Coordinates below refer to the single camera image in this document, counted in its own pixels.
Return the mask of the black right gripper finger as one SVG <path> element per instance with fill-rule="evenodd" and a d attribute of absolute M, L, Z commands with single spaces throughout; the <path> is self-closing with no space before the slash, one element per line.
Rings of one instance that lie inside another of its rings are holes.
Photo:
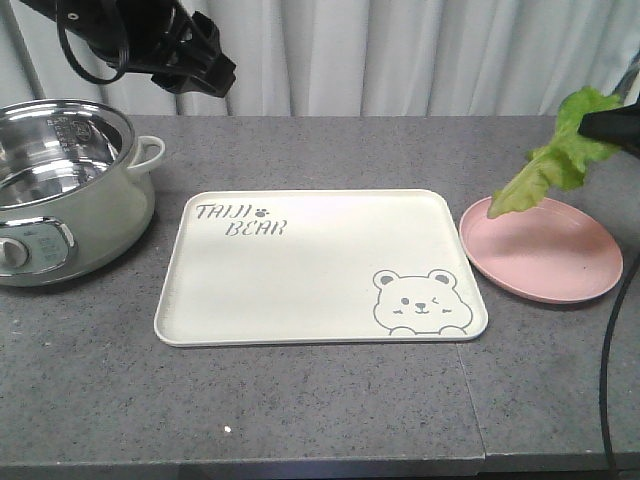
<path fill-rule="evenodd" d="M 585 114 L 578 133 L 592 140 L 621 147 L 639 157 L 639 105 L 633 104 L 608 111 Z"/>

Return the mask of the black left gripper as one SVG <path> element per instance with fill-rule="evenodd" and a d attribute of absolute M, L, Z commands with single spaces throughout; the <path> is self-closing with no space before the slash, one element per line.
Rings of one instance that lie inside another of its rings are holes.
<path fill-rule="evenodd" d="M 178 1 L 118 1 L 129 43 L 129 73 L 149 74 L 172 94 L 224 97 L 236 64 L 221 49 L 215 23 Z"/>

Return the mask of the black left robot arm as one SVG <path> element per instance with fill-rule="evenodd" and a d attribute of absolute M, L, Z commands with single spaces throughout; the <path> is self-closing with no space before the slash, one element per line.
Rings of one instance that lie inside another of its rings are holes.
<path fill-rule="evenodd" d="M 147 74 L 172 94 L 223 98 L 233 86 L 236 64 L 221 49 L 220 32 L 206 15 L 188 13 L 178 1 L 27 1 L 56 24 L 62 52 L 81 78 L 97 85 L 127 73 Z M 72 52 L 67 34 L 84 40 L 114 70 L 99 78 Z"/>

